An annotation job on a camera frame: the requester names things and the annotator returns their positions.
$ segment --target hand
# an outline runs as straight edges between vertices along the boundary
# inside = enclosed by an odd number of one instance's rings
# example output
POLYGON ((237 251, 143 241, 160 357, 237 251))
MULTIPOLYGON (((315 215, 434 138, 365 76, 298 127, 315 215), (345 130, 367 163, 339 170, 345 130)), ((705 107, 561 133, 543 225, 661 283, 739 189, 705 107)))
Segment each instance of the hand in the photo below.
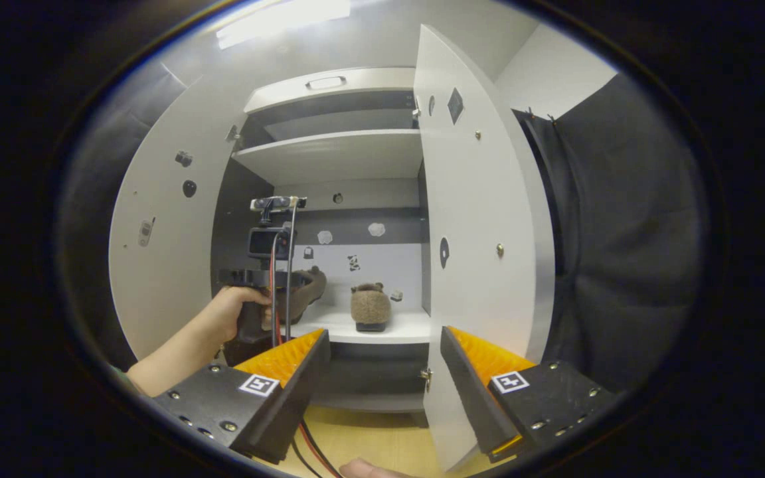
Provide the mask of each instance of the hand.
POLYGON ((397 471, 377 468, 363 459, 353 459, 338 468, 344 478, 415 478, 397 471))
POLYGON ((249 287, 224 287, 206 305, 194 321, 209 334, 216 334, 221 344, 238 334, 238 315, 245 302, 270 305, 270 298, 249 287))

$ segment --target slipper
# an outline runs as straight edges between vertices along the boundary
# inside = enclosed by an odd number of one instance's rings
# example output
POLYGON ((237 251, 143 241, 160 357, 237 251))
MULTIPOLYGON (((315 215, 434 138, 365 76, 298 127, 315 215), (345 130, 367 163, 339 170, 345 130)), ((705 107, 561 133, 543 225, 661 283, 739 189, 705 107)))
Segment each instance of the slipper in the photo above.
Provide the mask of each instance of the slipper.
POLYGON ((362 284, 350 290, 350 317, 356 321, 357 332, 382 332, 391 318, 391 302, 383 293, 383 285, 362 284))

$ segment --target finger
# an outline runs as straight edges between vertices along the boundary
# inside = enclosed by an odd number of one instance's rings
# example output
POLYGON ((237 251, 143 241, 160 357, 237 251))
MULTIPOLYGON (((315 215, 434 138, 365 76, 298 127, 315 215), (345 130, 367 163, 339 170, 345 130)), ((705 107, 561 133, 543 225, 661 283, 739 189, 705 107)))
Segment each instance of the finger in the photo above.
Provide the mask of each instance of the finger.
POLYGON ((270 297, 265 297, 260 291, 249 287, 242 287, 242 290, 243 302, 255 302, 260 303, 261 305, 270 305, 270 297))
POLYGON ((345 478, 368 478, 373 470, 374 465, 363 459, 352 459, 346 465, 341 465, 338 468, 338 471, 345 478))

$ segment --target ceiling light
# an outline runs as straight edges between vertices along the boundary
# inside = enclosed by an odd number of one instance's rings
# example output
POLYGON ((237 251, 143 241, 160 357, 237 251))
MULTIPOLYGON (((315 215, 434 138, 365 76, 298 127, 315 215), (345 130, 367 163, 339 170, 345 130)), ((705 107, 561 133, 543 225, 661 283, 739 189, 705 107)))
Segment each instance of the ceiling light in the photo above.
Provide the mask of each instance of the ceiling light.
POLYGON ((240 42, 289 28, 347 17, 350 15, 350 2, 349 0, 291 0, 291 2, 277 3, 264 9, 251 10, 249 15, 218 30, 216 36, 220 49, 230 48, 240 42))

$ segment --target open cabinet door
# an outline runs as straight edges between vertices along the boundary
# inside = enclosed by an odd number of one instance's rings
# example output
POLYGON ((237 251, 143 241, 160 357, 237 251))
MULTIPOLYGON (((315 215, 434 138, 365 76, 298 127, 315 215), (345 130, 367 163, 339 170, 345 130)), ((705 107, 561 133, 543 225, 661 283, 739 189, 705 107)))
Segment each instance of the open cabinet door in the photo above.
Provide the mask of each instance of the open cabinet door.
POLYGON ((441 357, 441 327, 541 361, 553 309, 553 234, 541 176, 513 112, 482 70, 427 25, 415 96, 432 274, 424 409, 447 470, 476 450, 477 439, 441 357))

